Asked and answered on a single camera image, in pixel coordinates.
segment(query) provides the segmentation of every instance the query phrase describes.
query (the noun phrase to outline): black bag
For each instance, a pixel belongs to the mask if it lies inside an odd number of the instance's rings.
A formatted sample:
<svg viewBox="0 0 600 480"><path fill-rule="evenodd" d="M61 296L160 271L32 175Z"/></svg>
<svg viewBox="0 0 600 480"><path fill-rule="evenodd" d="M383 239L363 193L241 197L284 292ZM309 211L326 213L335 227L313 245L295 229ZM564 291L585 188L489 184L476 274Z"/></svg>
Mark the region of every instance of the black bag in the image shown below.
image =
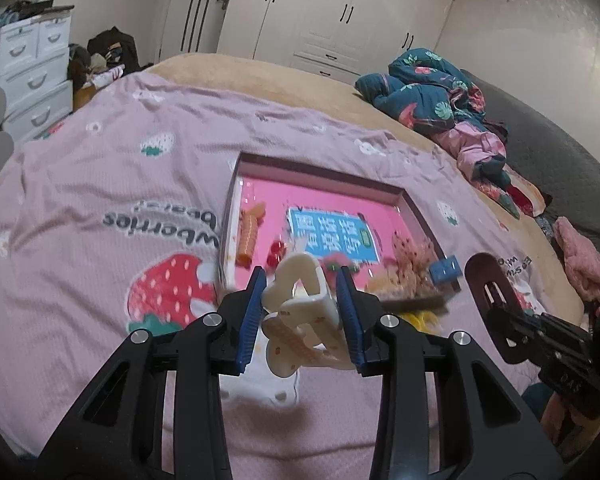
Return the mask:
<svg viewBox="0 0 600 480"><path fill-rule="evenodd" d="M125 75L140 70L136 41L132 36L120 32L117 27L105 30L89 40L87 50L92 56L100 54L107 60L109 68L124 64Z"/></svg>

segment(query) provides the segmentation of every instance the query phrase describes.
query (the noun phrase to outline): orange toy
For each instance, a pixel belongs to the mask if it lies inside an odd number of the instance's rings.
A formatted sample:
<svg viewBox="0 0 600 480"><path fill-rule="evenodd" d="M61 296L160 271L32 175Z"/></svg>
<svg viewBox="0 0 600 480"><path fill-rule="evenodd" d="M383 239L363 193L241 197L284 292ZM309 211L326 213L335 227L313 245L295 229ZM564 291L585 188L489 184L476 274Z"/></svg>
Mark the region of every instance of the orange toy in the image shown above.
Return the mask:
<svg viewBox="0 0 600 480"><path fill-rule="evenodd" d="M249 269L258 240L258 226L266 213L264 202L257 203L251 209L240 212L240 239L235 256L235 264Z"/></svg>

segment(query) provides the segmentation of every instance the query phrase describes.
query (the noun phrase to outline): silver screw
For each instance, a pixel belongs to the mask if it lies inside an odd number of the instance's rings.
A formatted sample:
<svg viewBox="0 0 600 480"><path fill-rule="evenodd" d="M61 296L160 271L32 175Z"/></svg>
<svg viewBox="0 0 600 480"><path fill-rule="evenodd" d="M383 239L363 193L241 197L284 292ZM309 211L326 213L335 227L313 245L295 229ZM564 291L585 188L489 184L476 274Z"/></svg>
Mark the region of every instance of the silver screw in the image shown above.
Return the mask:
<svg viewBox="0 0 600 480"><path fill-rule="evenodd" d="M454 341L460 346L466 346L471 342L471 336L467 332L456 332L454 334Z"/></svg>
<svg viewBox="0 0 600 480"><path fill-rule="evenodd" d="M387 328L394 328L398 326L400 320L397 317L392 316L391 314L385 314L380 318L380 323L382 323L382 326L385 326Z"/></svg>
<svg viewBox="0 0 600 480"><path fill-rule="evenodd" d="M222 323L222 316L213 312L211 314L207 314L202 322L207 326L218 326L220 323Z"/></svg>
<svg viewBox="0 0 600 480"><path fill-rule="evenodd" d="M149 333L146 330L136 330L131 335L131 342L137 345L146 343L149 339Z"/></svg>

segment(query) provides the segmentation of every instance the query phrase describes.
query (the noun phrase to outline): box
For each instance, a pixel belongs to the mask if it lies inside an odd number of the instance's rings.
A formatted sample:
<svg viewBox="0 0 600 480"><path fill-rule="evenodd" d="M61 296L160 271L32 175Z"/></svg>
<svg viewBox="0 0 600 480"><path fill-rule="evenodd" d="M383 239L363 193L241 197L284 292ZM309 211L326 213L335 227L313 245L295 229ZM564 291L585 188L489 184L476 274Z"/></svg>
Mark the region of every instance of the box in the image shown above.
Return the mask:
<svg viewBox="0 0 600 480"><path fill-rule="evenodd" d="M246 202L266 205L249 269L235 263L240 210ZM266 267L272 243L290 237L306 240L306 250L318 259L330 251L345 254L360 268L353 276L359 290L365 290L368 279L385 268L386 259L394 258L394 232L418 243L428 238L436 256L446 258L405 190L326 168L251 153L243 152L238 157L222 225L220 296L246 288L253 267ZM450 289L460 290L457 280L450 284ZM408 306L404 300L391 303L385 303L388 310L437 310L443 306L444 298L437 294L408 301Z"/></svg>

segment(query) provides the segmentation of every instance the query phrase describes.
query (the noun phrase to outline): tan bed sheet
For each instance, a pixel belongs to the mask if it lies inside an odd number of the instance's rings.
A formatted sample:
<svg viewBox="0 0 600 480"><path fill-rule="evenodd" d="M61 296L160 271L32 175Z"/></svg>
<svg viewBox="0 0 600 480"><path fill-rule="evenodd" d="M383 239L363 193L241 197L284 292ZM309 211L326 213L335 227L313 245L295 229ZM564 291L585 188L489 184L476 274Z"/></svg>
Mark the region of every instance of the tan bed sheet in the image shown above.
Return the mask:
<svg viewBox="0 0 600 480"><path fill-rule="evenodd" d="M293 68L218 54L185 54L165 60L150 71L178 84L233 90L289 106L320 110L334 119L369 130L387 130L398 140L424 151L433 146L430 140L373 108L353 87ZM516 236L536 268L541 269L545 292L553 303L552 314L580 324L584 313L582 301L536 222L527 216L516 220L485 195L476 193Z"/></svg>

